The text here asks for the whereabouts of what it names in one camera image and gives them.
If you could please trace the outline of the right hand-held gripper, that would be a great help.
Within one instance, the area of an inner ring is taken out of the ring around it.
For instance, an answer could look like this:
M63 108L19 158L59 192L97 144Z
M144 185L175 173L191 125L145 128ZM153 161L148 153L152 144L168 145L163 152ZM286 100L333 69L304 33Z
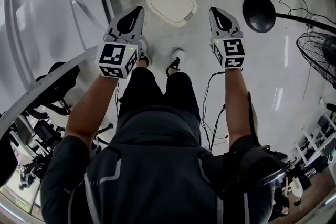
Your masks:
M245 59L243 32L237 19L228 12L211 7L209 22L212 32L211 48L223 69L241 68Z

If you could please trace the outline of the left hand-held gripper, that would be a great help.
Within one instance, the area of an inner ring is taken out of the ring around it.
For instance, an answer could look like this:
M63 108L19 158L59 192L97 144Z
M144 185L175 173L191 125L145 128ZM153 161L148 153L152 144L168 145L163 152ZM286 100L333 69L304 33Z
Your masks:
M144 8L134 6L117 15L98 46L98 67L104 77L126 79L139 59Z

